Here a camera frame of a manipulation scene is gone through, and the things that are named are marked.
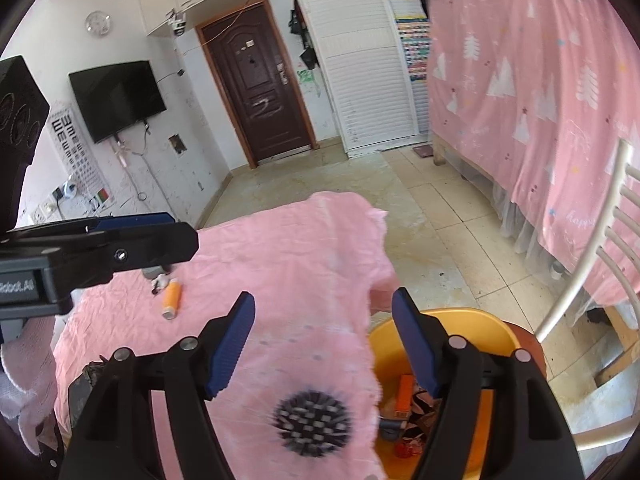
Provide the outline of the orange glue tube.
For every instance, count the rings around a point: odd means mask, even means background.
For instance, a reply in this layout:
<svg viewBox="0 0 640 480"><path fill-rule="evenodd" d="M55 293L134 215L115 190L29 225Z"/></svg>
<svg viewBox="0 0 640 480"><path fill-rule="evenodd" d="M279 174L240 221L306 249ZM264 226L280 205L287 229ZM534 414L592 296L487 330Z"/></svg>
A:
<svg viewBox="0 0 640 480"><path fill-rule="evenodd" d="M173 320L177 316L180 308L181 295L181 283L176 278L172 278L163 291L162 317L165 320Z"/></svg>

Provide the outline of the orange cardboard box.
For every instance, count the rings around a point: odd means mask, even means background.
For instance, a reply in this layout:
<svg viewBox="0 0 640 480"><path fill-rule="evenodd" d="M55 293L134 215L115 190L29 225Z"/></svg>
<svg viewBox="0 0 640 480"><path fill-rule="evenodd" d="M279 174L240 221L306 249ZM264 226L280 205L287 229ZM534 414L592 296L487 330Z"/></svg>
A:
<svg viewBox="0 0 640 480"><path fill-rule="evenodd" d="M411 413L412 396L415 385L416 381L411 374L399 376L394 403L394 415L396 418L407 418Z"/></svg>

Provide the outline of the eye chart poster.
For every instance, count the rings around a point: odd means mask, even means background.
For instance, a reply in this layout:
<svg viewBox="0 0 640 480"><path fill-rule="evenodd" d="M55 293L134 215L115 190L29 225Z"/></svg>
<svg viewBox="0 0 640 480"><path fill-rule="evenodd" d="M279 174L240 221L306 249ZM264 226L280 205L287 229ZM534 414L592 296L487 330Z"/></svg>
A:
<svg viewBox="0 0 640 480"><path fill-rule="evenodd" d="M87 201L90 214L111 206L112 192L72 107L65 104L52 112L48 128L67 175L76 184L77 193Z"/></svg>

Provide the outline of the pink bed sheet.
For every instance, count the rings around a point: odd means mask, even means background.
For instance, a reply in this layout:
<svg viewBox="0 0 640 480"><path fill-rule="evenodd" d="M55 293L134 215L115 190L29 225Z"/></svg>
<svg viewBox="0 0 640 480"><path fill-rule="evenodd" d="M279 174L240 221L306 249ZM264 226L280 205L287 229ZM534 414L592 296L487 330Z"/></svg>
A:
<svg viewBox="0 0 640 480"><path fill-rule="evenodd" d="M255 323L230 384L207 407L235 477L382 478L381 388L367 333L398 285L386 231L384 212L360 195L321 192L201 231L196 255L174 271L182 297L173 320L138 271L86 289L54 349L62 430L70 430L68 386L85 365L120 347L163 352L249 292ZM277 406L307 390L340 400L352 421L344 448L324 457L289 451L273 426Z"/></svg>

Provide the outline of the dark brown door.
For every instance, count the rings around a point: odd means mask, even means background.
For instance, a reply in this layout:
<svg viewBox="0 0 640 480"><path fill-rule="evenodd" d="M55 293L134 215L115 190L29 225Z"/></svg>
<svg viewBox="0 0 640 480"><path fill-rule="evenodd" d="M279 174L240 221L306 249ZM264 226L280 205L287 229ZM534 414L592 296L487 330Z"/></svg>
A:
<svg viewBox="0 0 640 480"><path fill-rule="evenodd" d="M218 132L233 170L318 148L271 4L258 0L199 24L196 36L227 113Z"/></svg>

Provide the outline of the black hanging bag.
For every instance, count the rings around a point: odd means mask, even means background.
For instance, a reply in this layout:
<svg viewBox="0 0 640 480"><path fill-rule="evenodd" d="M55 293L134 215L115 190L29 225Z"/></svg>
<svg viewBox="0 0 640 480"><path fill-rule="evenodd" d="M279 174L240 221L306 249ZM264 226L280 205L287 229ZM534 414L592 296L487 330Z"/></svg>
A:
<svg viewBox="0 0 640 480"><path fill-rule="evenodd" d="M302 9L297 0L292 0L293 7L290 14L290 20L288 21L288 28L290 33L294 36L299 36L303 45L303 52L299 55L299 58L303 61L308 70L314 70L319 66L319 60L314 50L314 44L312 43L310 31L303 17Z"/></svg>

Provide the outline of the white louvered wardrobe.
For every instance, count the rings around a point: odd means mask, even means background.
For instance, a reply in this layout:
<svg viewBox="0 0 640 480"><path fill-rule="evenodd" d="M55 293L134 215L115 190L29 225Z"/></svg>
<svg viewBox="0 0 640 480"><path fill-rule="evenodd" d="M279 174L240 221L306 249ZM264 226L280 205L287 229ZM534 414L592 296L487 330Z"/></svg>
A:
<svg viewBox="0 0 640 480"><path fill-rule="evenodd" d="M388 0L298 0L344 149L358 157L428 141Z"/></svg>

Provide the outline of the pink tree-print curtain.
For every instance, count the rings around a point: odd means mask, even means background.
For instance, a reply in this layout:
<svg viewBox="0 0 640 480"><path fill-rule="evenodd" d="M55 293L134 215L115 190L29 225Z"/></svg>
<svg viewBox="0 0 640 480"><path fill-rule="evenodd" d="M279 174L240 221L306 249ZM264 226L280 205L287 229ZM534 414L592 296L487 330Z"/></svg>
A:
<svg viewBox="0 0 640 480"><path fill-rule="evenodd" d="M494 185L530 272L567 276L639 140L639 49L608 0L427 0L430 126Z"/></svg>

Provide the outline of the black wall television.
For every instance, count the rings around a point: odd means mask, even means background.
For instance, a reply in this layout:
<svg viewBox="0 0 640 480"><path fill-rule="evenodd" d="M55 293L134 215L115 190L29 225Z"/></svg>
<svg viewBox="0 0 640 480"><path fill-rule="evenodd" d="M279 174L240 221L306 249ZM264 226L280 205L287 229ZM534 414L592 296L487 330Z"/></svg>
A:
<svg viewBox="0 0 640 480"><path fill-rule="evenodd" d="M94 143L167 110L149 61L87 68L68 79Z"/></svg>

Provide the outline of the round wall clock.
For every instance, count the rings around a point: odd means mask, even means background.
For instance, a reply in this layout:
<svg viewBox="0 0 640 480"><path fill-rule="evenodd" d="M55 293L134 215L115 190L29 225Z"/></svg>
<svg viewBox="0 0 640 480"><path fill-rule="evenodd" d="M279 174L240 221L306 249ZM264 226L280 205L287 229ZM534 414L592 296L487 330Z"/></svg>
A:
<svg viewBox="0 0 640 480"><path fill-rule="evenodd" d="M96 10L87 15L85 25L89 35L93 37L104 37L107 36L112 29L112 20L106 12Z"/></svg>

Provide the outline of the colourful wall chart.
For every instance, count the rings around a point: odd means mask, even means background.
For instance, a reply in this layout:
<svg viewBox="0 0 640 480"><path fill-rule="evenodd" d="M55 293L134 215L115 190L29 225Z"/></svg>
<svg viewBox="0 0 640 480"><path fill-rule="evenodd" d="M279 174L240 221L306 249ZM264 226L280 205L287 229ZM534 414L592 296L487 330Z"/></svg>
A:
<svg viewBox="0 0 640 480"><path fill-rule="evenodd" d="M431 52L431 23L426 18L398 18L396 26L410 80L425 80Z"/></svg>

